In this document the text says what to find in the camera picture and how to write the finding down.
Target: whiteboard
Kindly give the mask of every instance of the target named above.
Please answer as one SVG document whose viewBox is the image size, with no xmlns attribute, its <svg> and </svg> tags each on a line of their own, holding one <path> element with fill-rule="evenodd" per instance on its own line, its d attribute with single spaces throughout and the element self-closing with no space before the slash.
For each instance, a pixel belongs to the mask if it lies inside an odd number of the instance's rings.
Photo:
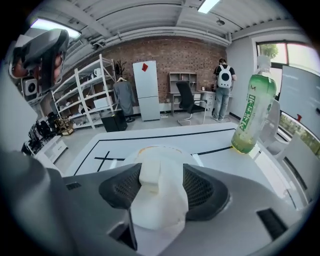
<svg viewBox="0 0 320 256">
<path fill-rule="evenodd" d="M 297 119 L 320 138 L 320 76 L 305 70 L 283 66 L 279 97 L 280 109 Z"/>
</svg>

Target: white cap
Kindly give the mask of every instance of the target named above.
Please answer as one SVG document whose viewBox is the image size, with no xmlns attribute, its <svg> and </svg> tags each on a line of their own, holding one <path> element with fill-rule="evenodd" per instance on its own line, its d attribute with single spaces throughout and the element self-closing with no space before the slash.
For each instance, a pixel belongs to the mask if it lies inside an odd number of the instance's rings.
<svg viewBox="0 0 320 256">
<path fill-rule="evenodd" d="M 271 60 L 270 57 L 260 55 L 258 56 L 258 67 L 259 69 L 270 69 L 271 68 Z"/>
</svg>

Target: person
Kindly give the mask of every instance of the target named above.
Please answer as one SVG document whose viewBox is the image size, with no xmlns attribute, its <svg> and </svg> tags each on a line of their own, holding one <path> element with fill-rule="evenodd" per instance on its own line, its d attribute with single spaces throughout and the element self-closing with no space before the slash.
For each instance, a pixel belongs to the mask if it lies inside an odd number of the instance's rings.
<svg viewBox="0 0 320 256">
<path fill-rule="evenodd" d="M 228 67 L 227 61 L 224 58 L 221 58 L 219 59 L 219 65 L 214 70 L 214 75 L 216 75 L 216 83 L 214 85 L 215 102 L 212 118 L 216 121 L 222 121 L 225 118 L 231 91 L 230 88 L 221 88 L 217 86 L 219 73 L 222 71 L 220 65 L 222 65 L 225 69 Z M 236 81 L 237 76 L 235 70 L 230 67 L 229 71 L 232 76 L 232 81 Z"/>
</svg>

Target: white refrigerator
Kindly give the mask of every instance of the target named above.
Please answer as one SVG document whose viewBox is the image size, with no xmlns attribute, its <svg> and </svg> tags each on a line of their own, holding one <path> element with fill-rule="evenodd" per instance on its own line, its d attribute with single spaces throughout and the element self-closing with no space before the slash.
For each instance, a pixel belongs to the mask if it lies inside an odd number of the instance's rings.
<svg viewBox="0 0 320 256">
<path fill-rule="evenodd" d="M 160 107 L 156 61 L 134 63 L 133 73 L 142 120 L 159 120 Z"/>
</svg>

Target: gray jacket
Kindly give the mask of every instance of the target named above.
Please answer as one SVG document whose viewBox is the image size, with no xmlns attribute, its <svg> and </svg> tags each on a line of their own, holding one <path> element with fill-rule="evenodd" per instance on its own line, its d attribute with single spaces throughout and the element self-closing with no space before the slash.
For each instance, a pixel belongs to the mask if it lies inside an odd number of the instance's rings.
<svg viewBox="0 0 320 256">
<path fill-rule="evenodd" d="M 116 82 L 113 85 L 114 93 L 125 116 L 134 114 L 133 103 L 136 102 L 132 86 L 129 81 Z"/>
</svg>

